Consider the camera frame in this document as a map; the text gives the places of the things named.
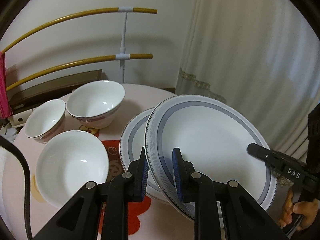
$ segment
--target pink fabric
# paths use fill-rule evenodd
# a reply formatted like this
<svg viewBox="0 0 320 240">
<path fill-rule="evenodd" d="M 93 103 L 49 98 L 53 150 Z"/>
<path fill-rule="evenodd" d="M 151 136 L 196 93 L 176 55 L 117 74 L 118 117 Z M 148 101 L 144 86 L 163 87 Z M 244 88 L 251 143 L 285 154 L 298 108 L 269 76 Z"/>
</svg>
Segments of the pink fabric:
<svg viewBox="0 0 320 240">
<path fill-rule="evenodd" d="M 4 53 L 0 51 L 0 111 L 1 119 L 6 119 L 12 115 L 12 110 L 9 105 L 7 91 L 5 89 L 5 61 Z"/>
</svg>

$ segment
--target wall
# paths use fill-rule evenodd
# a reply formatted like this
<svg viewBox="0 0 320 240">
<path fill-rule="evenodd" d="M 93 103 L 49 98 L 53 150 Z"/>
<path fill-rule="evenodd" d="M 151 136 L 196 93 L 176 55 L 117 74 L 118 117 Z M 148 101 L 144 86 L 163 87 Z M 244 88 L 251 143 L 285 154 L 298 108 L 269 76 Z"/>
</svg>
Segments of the wall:
<svg viewBox="0 0 320 240">
<path fill-rule="evenodd" d="M 0 50 L 29 30 L 79 11 L 119 6 L 158 9 L 157 15 L 131 13 L 126 52 L 153 53 L 153 60 L 126 61 L 125 82 L 175 87 L 193 0 L 31 0 L 0 41 Z M 23 40 L 6 53 L 7 85 L 40 70 L 73 60 L 119 52 L 123 14 L 70 20 Z M 49 74 L 20 89 L 71 73 L 100 69 L 119 81 L 119 62 L 102 62 Z"/>
</svg>

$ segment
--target curtain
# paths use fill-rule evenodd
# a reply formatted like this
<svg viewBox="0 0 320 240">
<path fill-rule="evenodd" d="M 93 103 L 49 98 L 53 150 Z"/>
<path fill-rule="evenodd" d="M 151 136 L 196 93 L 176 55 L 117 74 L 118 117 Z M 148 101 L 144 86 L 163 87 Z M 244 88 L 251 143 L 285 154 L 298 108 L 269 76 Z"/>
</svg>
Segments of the curtain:
<svg viewBox="0 0 320 240">
<path fill-rule="evenodd" d="M 226 103 L 270 148 L 305 158 L 319 86 L 319 40 L 289 0 L 195 1 L 177 94 Z"/>
</svg>

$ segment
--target bowl rim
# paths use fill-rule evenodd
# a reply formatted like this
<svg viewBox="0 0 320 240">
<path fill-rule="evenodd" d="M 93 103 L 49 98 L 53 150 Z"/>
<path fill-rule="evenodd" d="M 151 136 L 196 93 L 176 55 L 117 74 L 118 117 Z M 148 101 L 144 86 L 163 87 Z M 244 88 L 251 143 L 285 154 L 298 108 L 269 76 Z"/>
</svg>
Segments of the bowl rim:
<svg viewBox="0 0 320 240">
<path fill-rule="evenodd" d="M 103 179 L 103 181 L 106 181 L 106 180 L 107 180 L 108 173 L 109 173 L 110 161 L 109 161 L 109 156 L 108 156 L 107 149 L 104 147 L 103 143 L 99 140 L 99 138 L 97 138 L 97 137 L 94 136 L 93 134 L 88 133 L 88 132 L 86 132 L 86 131 L 81 131 L 81 130 L 69 130 L 69 131 L 62 132 L 62 133 L 58 134 L 57 136 L 53 137 L 53 138 L 44 146 L 44 148 L 42 149 L 40 155 L 38 156 L 38 159 L 37 159 L 37 162 L 36 162 L 36 167 L 35 167 L 35 173 L 34 173 L 34 174 L 35 174 L 36 187 L 37 187 L 40 195 L 43 197 L 43 199 L 44 199 L 47 203 L 49 203 L 50 205 L 52 205 L 52 206 L 54 206 L 54 207 L 56 207 L 56 208 L 61 208 L 61 205 L 60 205 L 57 201 L 55 201 L 52 197 L 48 197 L 49 194 L 47 194 L 46 192 L 44 192 L 44 191 L 42 190 L 42 188 L 39 187 L 39 184 L 38 184 L 38 181 L 37 181 L 37 178 L 38 178 L 39 175 L 40 175 L 40 174 L 38 174 L 38 173 L 39 173 L 39 165 L 40 165 L 40 164 L 39 164 L 39 160 L 41 160 L 40 157 L 43 158 L 43 155 L 44 155 L 43 152 L 44 152 L 44 149 L 45 149 L 46 147 L 48 147 L 47 145 L 50 146 L 50 145 L 52 144 L 52 141 L 55 141 L 55 140 L 53 140 L 54 138 L 61 137 L 62 134 L 66 134 L 66 133 L 70 133 L 70 132 L 72 132 L 72 133 L 74 133 L 74 132 L 77 132 L 77 133 L 78 133 L 78 132 L 86 133 L 86 134 L 88 134 L 89 137 L 91 137 L 91 138 L 93 137 L 94 139 L 97 139 L 97 140 L 102 144 L 103 148 L 105 149 L 106 158 L 107 158 L 107 160 L 108 160 L 108 167 L 106 168 L 106 171 L 105 171 L 105 173 L 103 174 L 103 176 L 101 176 L 102 179 Z"/>
<path fill-rule="evenodd" d="M 63 113 L 61 113 L 61 115 L 60 115 L 60 117 L 59 117 L 59 119 L 58 119 L 58 121 L 56 122 L 56 123 L 54 123 L 49 129 L 47 129 L 45 132 L 43 132 L 42 134 L 39 134 L 39 135 L 36 135 L 36 136 L 29 136 L 28 135 L 28 133 L 27 133 L 27 131 L 26 131 L 26 129 L 27 129 L 27 126 L 29 126 L 29 122 L 31 122 L 30 120 L 30 117 L 32 116 L 32 115 L 35 115 L 36 113 L 38 113 L 39 111 L 41 111 L 41 107 L 43 106 L 43 105 L 45 105 L 45 104 L 47 104 L 47 103 L 49 103 L 49 102 L 52 102 L 52 101 L 62 101 L 63 103 L 64 103 L 64 111 L 63 111 Z M 65 115 L 65 112 L 66 112 L 66 103 L 65 103 L 65 101 L 63 101 L 62 99 L 52 99 L 52 100 L 49 100 L 49 101 L 46 101 L 46 102 L 44 102 L 43 104 L 41 104 L 40 106 L 38 106 L 37 108 L 36 108 L 36 110 L 34 110 L 33 112 L 32 112 L 32 114 L 28 117 L 28 119 L 27 119 L 27 121 L 26 121 L 26 124 L 25 124 L 25 128 L 24 128 L 24 133 L 25 133 L 25 135 L 28 137 L 28 138 L 38 138 L 38 137 L 42 137 L 44 134 L 46 134 L 47 132 L 49 132 L 53 127 L 55 127 L 57 124 L 59 124 L 60 123 L 60 120 L 63 118 L 63 116 Z"/>
<path fill-rule="evenodd" d="M 102 112 L 102 113 L 100 113 L 100 114 L 90 115 L 90 116 L 83 116 L 83 115 L 72 114 L 72 113 L 69 111 L 69 109 L 68 109 L 68 102 L 69 102 L 70 98 L 75 95 L 75 92 L 76 92 L 76 91 L 79 92 L 80 89 L 88 86 L 89 84 L 98 83 L 98 82 L 114 83 L 114 84 L 116 84 L 116 85 L 119 85 L 119 87 L 121 87 L 121 88 L 122 88 L 122 91 L 123 91 L 123 96 L 122 96 L 120 102 L 119 102 L 118 104 L 114 105 L 111 109 L 109 109 L 109 110 L 107 110 L 107 111 L 105 111 L 105 112 Z M 66 109 L 67 109 L 67 111 L 68 111 L 68 113 L 69 113 L 70 115 L 72 115 L 72 116 L 74 116 L 74 117 L 77 117 L 77 118 L 82 118 L 82 119 L 94 118 L 94 117 L 98 117 L 98 116 L 100 116 L 100 115 L 103 115 L 103 114 L 106 114 L 106 113 L 108 113 L 108 112 L 113 111 L 115 108 L 117 108 L 117 107 L 121 104 L 121 102 L 123 101 L 124 97 L 125 97 L 125 89 L 124 89 L 124 87 L 123 87 L 122 84 L 120 84 L 120 83 L 118 83 L 118 82 L 115 82 L 115 81 L 112 81 L 112 80 L 96 80 L 96 81 L 92 81 L 92 82 L 89 82 L 89 83 L 87 83 L 87 84 L 84 84 L 84 85 L 82 85 L 81 87 L 78 87 L 76 90 L 74 90 L 74 91 L 70 94 L 70 96 L 69 96 L 69 98 L 68 98 L 68 100 L 67 100 L 67 102 L 66 102 Z"/>
</svg>

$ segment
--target hand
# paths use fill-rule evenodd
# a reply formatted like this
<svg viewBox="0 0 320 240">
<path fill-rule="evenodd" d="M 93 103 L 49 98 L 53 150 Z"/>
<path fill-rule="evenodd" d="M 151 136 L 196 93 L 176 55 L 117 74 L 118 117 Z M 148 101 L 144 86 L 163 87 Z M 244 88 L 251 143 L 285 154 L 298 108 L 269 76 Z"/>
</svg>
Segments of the hand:
<svg viewBox="0 0 320 240">
<path fill-rule="evenodd" d="M 308 228 L 316 219 L 318 213 L 318 201 L 314 199 L 313 202 L 298 202 L 292 204 L 293 191 L 289 189 L 287 198 L 282 206 L 282 213 L 278 221 L 278 225 L 281 228 L 292 223 L 292 213 L 301 214 L 304 216 L 300 225 L 297 227 L 297 231 Z"/>
</svg>

